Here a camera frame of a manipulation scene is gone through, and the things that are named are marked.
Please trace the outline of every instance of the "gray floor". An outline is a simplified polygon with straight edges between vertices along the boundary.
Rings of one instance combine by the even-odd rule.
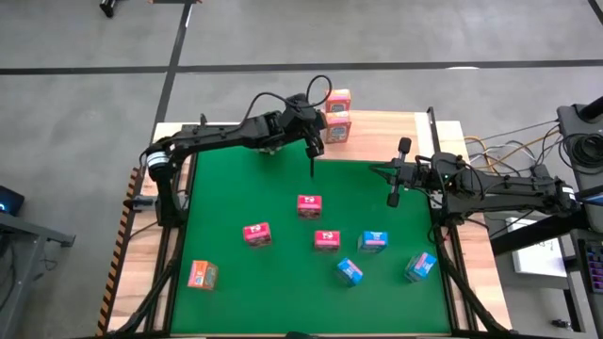
[[[107,20],[95,0],[0,0],[0,68],[167,65],[183,6],[119,5]],[[586,0],[207,0],[192,10],[180,64],[584,58],[603,58],[603,26]],[[355,109],[433,105],[438,119],[478,136],[553,120],[558,105],[603,92],[603,67],[326,73],[351,89]],[[301,92],[315,74],[178,74],[166,121],[202,112],[238,121],[255,93]],[[93,333],[125,183],[150,138],[164,78],[0,76],[0,184],[26,195],[24,218],[77,234],[70,250],[48,247],[59,265],[36,282],[20,337]],[[280,108],[262,99],[254,112]],[[547,129],[513,137],[529,141]],[[521,155],[512,163],[528,164]],[[546,163],[575,183],[555,154]],[[567,318],[560,291],[504,292],[516,330],[588,337],[547,325]]]

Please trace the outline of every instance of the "orange cube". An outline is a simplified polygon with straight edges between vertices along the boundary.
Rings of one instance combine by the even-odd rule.
[[[205,260],[193,260],[188,287],[213,290],[218,279],[218,267]]]

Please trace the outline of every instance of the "red box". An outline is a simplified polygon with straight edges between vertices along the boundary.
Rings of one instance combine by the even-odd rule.
[[[298,196],[298,216],[304,219],[320,218],[322,212],[322,197]]]
[[[251,226],[243,227],[243,238],[252,247],[266,246],[272,243],[270,226],[267,222],[261,222]]]
[[[325,112],[349,111],[351,94],[349,89],[333,89],[325,104]]]
[[[339,231],[314,232],[314,248],[324,251],[337,251],[340,246]]]

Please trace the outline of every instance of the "small box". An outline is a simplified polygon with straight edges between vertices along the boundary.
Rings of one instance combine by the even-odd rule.
[[[316,231],[314,232],[314,248],[329,252],[339,250],[339,231]]]
[[[261,222],[251,226],[243,227],[243,238],[251,247],[266,246],[272,243],[270,226],[267,222]]]
[[[327,128],[321,131],[325,143],[348,141],[351,129],[350,112],[326,113]]]
[[[218,279],[218,267],[205,260],[193,260],[188,287],[213,290]]]
[[[420,282],[427,278],[430,270],[437,260],[434,256],[427,252],[423,252],[411,259],[406,266],[406,272],[404,276],[411,282]]]
[[[351,104],[351,94],[349,89],[333,89],[327,98],[325,112],[343,112],[349,111]]]
[[[322,197],[298,196],[298,216],[304,219],[320,218],[322,213]]]
[[[360,268],[348,258],[344,258],[337,264],[337,274],[348,286],[357,285],[363,277]]]
[[[358,250],[378,253],[387,247],[387,232],[364,231],[358,237]]]

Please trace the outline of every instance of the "wooden board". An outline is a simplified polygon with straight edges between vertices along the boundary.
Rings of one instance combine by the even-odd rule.
[[[433,154],[432,133],[426,113],[352,111],[350,138],[344,144],[328,144],[325,154],[329,159],[388,161],[398,155],[400,137],[409,137],[412,141],[408,158],[417,154]],[[181,122],[160,123],[155,129],[154,140],[171,136],[180,131]],[[437,123],[440,147],[443,152],[461,154],[467,159],[463,130],[457,121],[439,121]],[[180,187],[184,188],[188,177],[188,165],[185,163],[181,174]],[[156,195],[155,183],[144,176],[140,194]],[[132,232],[155,221],[154,212],[137,214],[132,223]],[[172,230],[171,239],[175,240],[177,230]],[[469,284],[480,298],[486,309],[506,328],[511,327],[497,268],[490,247],[488,233],[481,226],[466,223],[459,228],[459,236],[467,270]],[[114,331],[127,321],[151,288],[155,262],[159,250],[161,228],[153,226],[129,240],[125,250],[121,276],[116,282],[113,309],[107,329]],[[457,315],[461,324],[466,326],[463,301],[460,291],[453,288]],[[155,327],[159,329],[165,313],[167,288],[161,294]]]

